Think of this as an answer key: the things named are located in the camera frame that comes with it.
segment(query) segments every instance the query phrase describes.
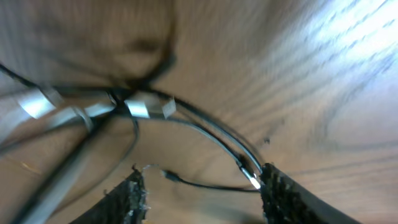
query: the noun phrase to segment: thin black wire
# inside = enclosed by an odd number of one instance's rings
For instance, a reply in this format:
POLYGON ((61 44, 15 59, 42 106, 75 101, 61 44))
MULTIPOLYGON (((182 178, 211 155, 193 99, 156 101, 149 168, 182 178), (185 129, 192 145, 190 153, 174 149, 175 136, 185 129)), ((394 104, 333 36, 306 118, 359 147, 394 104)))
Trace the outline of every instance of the thin black wire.
POLYGON ((106 180, 109 176, 111 176, 114 173, 114 171, 120 166, 120 164, 124 160, 126 160, 126 158, 131 154, 132 150, 135 148, 135 146, 137 145, 138 140, 139 140, 139 125, 138 125, 138 122, 137 122, 137 120, 135 118, 132 118, 132 122, 134 124, 134 135, 135 135, 135 137, 134 137, 134 140, 132 141, 132 143, 130 144, 130 146, 126 149, 126 151, 123 154, 123 156, 119 159, 119 161, 109 171, 107 171, 107 173, 105 173, 104 176, 99 178, 95 183, 91 184, 91 186, 89 186, 85 190, 81 191, 80 193, 76 194, 72 199, 70 199, 67 202, 61 204, 61 206, 59 206, 53 212, 53 214, 51 214, 51 217, 56 215, 56 214, 58 214, 58 213, 60 213, 62 210, 66 209, 67 207, 69 207, 70 205, 75 203, 77 200, 81 199, 82 197, 84 197, 87 194, 89 194, 92 190, 97 188, 100 184, 102 184, 104 182, 104 180, 106 180))
POLYGON ((255 155, 250 151, 250 149, 248 149, 242 142, 241 140, 239 140, 237 137, 233 136, 229 131, 227 130, 233 130, 232 128, 230 128, 229 126, 227 126, 226 124, 222 123, 221 121, 218 121, 217 119, 213 118, 212 116, 210 116, 208 113, 198 109, 197 107, 191 105, 190 103, 187 103, 186 101, 183 101, 179 98, 176 98, 172 95, 169 95, 167 93, 164 93, 162 91, 159 90, 154 90, 151 88, 142 88, 142 91, 146 91, 149 93, 155 93, 157 94, 159 97, 161 98, 166 98, 166 99, 170 99, 173 98, 175 103, 179 106, 181 106, 182 108, 186 109, 187 111, 195 114, 196 116, 198 116, 199 118, 201 118, 202 120, 204 120, 206 123, 208 123, 209 125, 211 125, 212 127, 214 127, 215 129, 217 129, 219 132, 223 133, 229 140, 231 140, 232 142, 234 142, 237 146, 239 146, 239 148, 241 148, 244 153, 250 158, 250 160, 253 162, 253 164, 256 166, 256 168, 258 169, 258 171, 261 173, 262 169, 261 169, 261 164, 260 162, 257 160, 257 158, 255 157, 255 155))
MULTIPOLYGON (((131 89, 120 97, 121 101, 123 102, 134 95, 140 87, 142 88, 144 86, 150 85, 153 81, 157 80, 171 67, 171 65, 173 65, 174 61, 174 54, 166 55, 163 60, 161 60, 149 73, 147 73, 146 76, 131 84, 131 89)), ((41 198, 58 179, 59 173, 72 164, 73 161, 78 159, 84 151, 85 146, 110 122, 113 117, 119 113, 120 110, 125 109, 125 104, 120 104, 117 105, 115 109, 110 111, 107 115, 105 115, 101 121, 93 127, 91 132, 89 132, 87 136, 76 145, 69 155, 64 158, 64 160, 59 163, 56 168, 54 168, 50 175, 42 182, 40 187, 30 196, 28 201, 19 210, 18 214, 14 217, 11 223, 17 224, 23 222, 23 220, 25 220, 26 217, 28 217, 29 214, 40 204, 41 198)))
POLYGON ((203 185, 197 184, 193 182, 189 182, 180 178, 180 183, 191 185, 194 187, 204 188, 204 189, 211 189, 211 190, 225 190, 225 191, 232 191, 232 192, 246 192, 246 193, 260 193, 257 189, 244 189, 241 187, 227 187, 227 186, 218 186, 218 185, 203 185))
POLYGON ((198 124, 198 123, 193 123, 190 121, 185 121, 183 119, 178 119, 178 118, 167 118, 167 119, 157 119, 157 118, 139 118, 141 120, 156 120, 156 121, 168 121, 168 122, 174 122, 174 123, 179 123, 186 125, 190 128, 193 128, 194 130, 198 131, 202 135, 206 136, 208 139, 212 140, 214 143, 219 145, 228 155, 230 155, 235 162, 240 163, 240 158, 239 154, 235 152, 231 147, 229 147, 222 139, 220 139, 218 136, 213 134, 209 129, 205 128, 204 126, 198 124))
POLYGON ((24 77, 18 75, 17 73, 13 72, 12 70, 8 69, 1 62, 0 62, 0 70, 3 71, 5 74, 7 74, 13 80, 18 81, 18 82, 22 83, 23 85, 25 85, 27 87, 36 87, 36 88, 39 87, 36 83, 31 82, 31 81, 27 80, 26 78, 24 78, 24 77))
POLYGON ((70 128, 72 126, 79 125, 80 122, 81 122, 81 120, 74 121, 74 122, 67 122, 67 123, 65 123, 63 125, 57 126, 55 128, 49 129, 49 130, 46 130, 46 131, 44 131, 44 132, 42 132, 40 134, 35 134, 35 135, 29 136, 27 138, 24 138, 22 140, 19 140, 18 142, 9 143, 9 144, 3 146, 2 148, 0 148, 0 158, 2 158, 5 154, 10 153, 11 151, 17 149, 19 146, 23 145, 25 142, 33 141, 35 139, 44 137, 44 136, 46 136, 48 134, 51 134, 51 133, 53 133, 55 131, 59 131, 59 130, 61 130, 63 128, 70 128))
MULTIPOLYGON (((182 108, 182 110, 178 110, 179 113, 181 113, 182 115, 184 115, 186 118, 188 118, 191 121, 196 121, 197 119, 195 119, 192 114, 187 111, 184 110, 184 108, 182 108)), ((219 120, 216 119, 217 122, 219 122, 218 124, 225 129, 227 132, 231 133, 232 135, 234 135, 236 138, 238 138, 244 145, 245 147, 250 150, 252 153, 254 153, 255 157, 259 160, 259 162, 261 164, 265 164, 266 162, 264 162, 264 160, 262 159, 259 151, 257 150, 257 148, 251 143, 249 142, 242 134, 238 133, 235 129, 230 128, 229 126, 223 126, 223 123, 219 120)))

